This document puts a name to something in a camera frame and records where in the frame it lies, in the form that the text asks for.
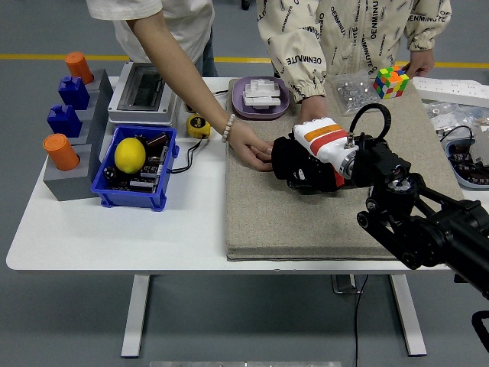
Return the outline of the person's left hand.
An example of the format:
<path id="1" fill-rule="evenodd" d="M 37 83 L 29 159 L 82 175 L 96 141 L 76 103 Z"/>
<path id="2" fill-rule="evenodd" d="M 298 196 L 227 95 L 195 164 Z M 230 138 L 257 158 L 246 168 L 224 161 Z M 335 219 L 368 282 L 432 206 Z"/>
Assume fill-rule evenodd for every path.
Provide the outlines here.
<path id="1" fill-rule="evenodd" d="M 425 77 L 435 66 L 433 50 L 412 50 L 410 62 L 403 66 L 402 70 L 412 79 L 413 77 Z"/>

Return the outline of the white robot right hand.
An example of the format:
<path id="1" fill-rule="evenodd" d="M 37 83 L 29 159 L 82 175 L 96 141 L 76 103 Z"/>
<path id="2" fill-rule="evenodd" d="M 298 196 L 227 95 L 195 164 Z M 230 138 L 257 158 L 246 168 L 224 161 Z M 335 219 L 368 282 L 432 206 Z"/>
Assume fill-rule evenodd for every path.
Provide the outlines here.
<path id="1" fill-rule="evenodd" d="M 313 119 L 294 125 L 292 137 L 311 158 L 332 169 L 337 188 L 351 178 L 358 147 L 353 138 L 331 118 Z"/>

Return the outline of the person's right hand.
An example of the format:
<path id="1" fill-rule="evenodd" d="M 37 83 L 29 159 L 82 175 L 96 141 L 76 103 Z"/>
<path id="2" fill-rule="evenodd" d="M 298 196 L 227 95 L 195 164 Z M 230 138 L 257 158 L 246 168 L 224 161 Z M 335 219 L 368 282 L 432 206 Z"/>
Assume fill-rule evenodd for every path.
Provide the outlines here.
<path id="1" fill-rule="evenodd" d="M 329 106 L 324 96 L 307 97 L 301 101 L 300 105 L 299 123 L 311 122 L 329 116 Z"/>
<path id="2" fill-rule="evenodd" d="M 227 141 L 249 167 L 262 172 L 273 170 L 271 163 L 273 142 L 263 141 L 244 121 L 238 119 L 232 123 Z"/>

